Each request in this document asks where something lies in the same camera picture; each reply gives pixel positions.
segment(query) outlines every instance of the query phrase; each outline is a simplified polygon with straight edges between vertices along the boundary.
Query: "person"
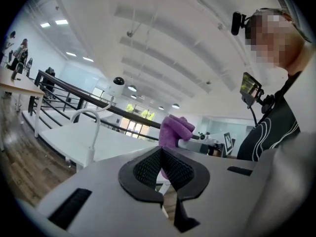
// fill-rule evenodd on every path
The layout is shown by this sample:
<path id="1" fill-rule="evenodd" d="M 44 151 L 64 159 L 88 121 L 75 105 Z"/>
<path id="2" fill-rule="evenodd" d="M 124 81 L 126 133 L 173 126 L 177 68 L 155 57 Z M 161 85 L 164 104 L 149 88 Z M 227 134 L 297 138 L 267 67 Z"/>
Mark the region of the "person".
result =
<path id="1" fill-rule="evenodd" d="M 258 161 L 264 150 L 276 148 L 300 132 L 284 94 L 309 66 L 316 51 L 291 16 L 280 9 L 257 10 L 245 25 L 245 41 L 264 62 L 288 73 L 285 85 L 275 93 L 274 106 L 250 131 L 237 154 L 237 159 Z"/>
<path id="2" fill-rule="evenodd" d="M 3 59 L 3 57 L 4 57 L 5 51 L 6 51 L 9 47 L 11 47 L 12 45 L 14 45 L 14 43 L 10 43 L 10 42 L 9 42 L 10 39 L 14 39 L 14 38 L 15 38 L 15 31 L 13 31 L 12 33 L 10 33 L 9 36 L 5 36 L 4 42 L 3 42 L 2 51 L 1 51 L 1 53 L 0 53 L 0 63 L 1 63 L 2 59 Z"/>
<path id="3" fill-rule="evenodd" d="M 28 40 L 24 39 L 15 52 L 13 52 L 13 56 L 15 57 L 12 64 L 11 70 L 18 69 L 18 72 L 21 74 L 23 71 L 23 67 L 26 64 L 26 60 L 28 58 Z"/>

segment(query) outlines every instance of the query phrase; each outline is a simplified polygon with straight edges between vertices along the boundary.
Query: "security camera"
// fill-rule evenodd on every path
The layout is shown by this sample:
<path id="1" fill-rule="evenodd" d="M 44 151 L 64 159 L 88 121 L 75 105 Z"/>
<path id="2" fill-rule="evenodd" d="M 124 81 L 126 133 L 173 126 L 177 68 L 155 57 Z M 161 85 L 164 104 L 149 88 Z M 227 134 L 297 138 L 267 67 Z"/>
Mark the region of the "security camera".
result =
<path id="1" fill-rule="evenodd" d="M 106 93 L 110 96 L 120 97 L 123 93 L 125 81 L 122 77 L 115 77 L 113 82 L 106 88 Z"/>

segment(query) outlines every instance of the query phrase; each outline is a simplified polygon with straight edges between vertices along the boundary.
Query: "small monitor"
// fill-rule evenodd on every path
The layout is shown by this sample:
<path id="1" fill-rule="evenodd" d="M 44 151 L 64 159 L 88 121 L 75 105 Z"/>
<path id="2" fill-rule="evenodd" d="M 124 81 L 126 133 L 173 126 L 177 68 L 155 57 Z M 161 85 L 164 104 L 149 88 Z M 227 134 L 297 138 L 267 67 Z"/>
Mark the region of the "small monitor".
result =
<path id="1" fill-rule="evenodd" d="M 243 73 L 240 93 L 244 102 L 250 107 L 254 104 L 261 90 L 261 84 L 249 73 Z"/>

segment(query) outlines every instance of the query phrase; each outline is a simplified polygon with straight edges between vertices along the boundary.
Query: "black cable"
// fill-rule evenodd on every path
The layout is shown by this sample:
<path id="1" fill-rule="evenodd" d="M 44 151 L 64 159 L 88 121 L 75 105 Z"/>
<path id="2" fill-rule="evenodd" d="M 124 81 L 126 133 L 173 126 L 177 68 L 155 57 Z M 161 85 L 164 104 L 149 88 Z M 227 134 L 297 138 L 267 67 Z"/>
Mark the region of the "black cable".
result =
<path id="1" fill-rule="evenodd" d="M 255 127 L 257 127 L 258 123 L 257 123 L 257 119 L 256 119 L 256 116 L 255 116 L 255 113 L 253 112 L 253 109 L 251 108 L 251 106 L 249 107 L 249 109 L 251 110 L 251 113 L 253 115 L 253 120 L 255 121 Z"/>

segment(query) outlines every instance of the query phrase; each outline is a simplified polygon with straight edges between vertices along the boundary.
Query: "white desk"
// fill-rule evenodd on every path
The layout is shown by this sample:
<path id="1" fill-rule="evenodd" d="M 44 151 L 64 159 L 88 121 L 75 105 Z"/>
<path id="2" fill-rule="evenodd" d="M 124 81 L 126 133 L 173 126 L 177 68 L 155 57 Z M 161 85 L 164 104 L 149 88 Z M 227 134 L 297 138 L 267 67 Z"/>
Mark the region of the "white desk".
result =
<path id="1" fill-rule="evenodd" d="M 13 73 L 12 70 L 0 67 L 0 97 L 2 97 L 3 91 L 8 91 L 12 93 L 30 95 L 30 96 L 39 98 L 38 106 L 36 109 L 36 119 L 35 119 L 35 128 L 34 128 L 34 135 L 37 138 L 39 135 L 38 126 L 39 126 L 39 118 L 40 118 L 40 107 L 43 100 L 44 92 L 41 91 L 34 83 L 32 83 L 30 79 L 27 78 L 25 75 L 17 74 L 16 79 L 21 79 L 21 80 L 12 80 L 11 79 L 12 73 Z M 0 133 L 0 149 L 1 151 L 4 150 L 1 133 Z"/>

